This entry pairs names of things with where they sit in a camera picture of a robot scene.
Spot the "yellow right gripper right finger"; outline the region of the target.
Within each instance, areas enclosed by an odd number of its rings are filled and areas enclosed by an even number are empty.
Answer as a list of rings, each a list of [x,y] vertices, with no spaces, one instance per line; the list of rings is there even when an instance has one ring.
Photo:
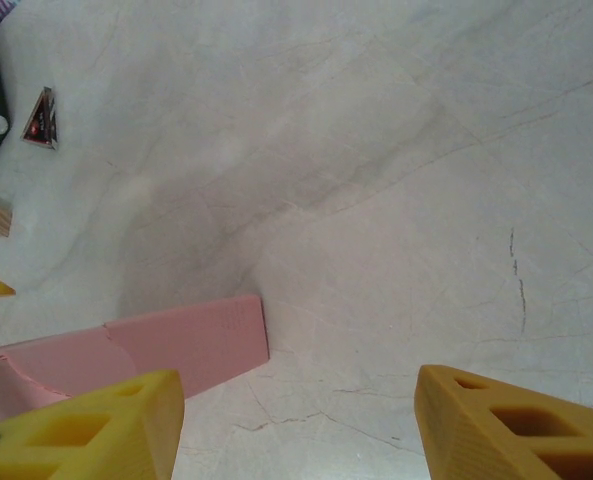
[[[593,480],[593,408],[423,365],[414,412],[431,480]]]

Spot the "pink paper box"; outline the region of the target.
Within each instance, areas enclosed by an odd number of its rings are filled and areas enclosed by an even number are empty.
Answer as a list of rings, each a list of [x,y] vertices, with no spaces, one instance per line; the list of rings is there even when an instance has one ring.
[[[247,295],[0,346],[0,421],[154,370],[185,397],[270,358],[263,305]]]

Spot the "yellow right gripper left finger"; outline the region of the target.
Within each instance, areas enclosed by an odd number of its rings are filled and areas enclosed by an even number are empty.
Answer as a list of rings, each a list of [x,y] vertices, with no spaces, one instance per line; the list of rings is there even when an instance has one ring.
[[[0,421],[0,480],[171,480],[184,420],[175,370]]]

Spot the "red triangular card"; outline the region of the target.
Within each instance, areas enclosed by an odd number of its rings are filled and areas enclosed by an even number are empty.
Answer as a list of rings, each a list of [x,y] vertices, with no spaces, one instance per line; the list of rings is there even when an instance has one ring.
[[[58,148],[55,94],[44,87],[21,135],[24,142],[50,150]]]

